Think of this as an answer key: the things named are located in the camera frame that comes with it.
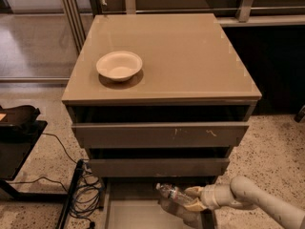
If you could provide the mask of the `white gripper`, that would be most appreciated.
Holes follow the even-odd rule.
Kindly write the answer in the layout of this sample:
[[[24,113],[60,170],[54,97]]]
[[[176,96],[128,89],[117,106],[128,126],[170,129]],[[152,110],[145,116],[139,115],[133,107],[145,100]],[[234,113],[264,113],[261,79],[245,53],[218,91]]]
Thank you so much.
[[[223,206],[230,207],[234,202],[234,195],[229,185],[213,184],[204,188],[193,186],[186,188],[184,192],[190,197],[197,197],[184,205],[188,211],[192,212],[201,212],[207,208],[215,210]]]

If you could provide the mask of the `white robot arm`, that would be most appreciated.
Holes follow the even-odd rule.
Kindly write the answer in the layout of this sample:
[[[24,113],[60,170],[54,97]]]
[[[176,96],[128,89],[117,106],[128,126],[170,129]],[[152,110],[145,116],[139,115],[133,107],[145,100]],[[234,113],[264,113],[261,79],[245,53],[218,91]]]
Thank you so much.
[[[215,210],[227,206],[239,210],[260,208],[284,229],[305,229],[305,211],[263,191],[244,176],[231,179],[229,184],[194,186],[185,190],[194,198],[185,206],[190,211]]]

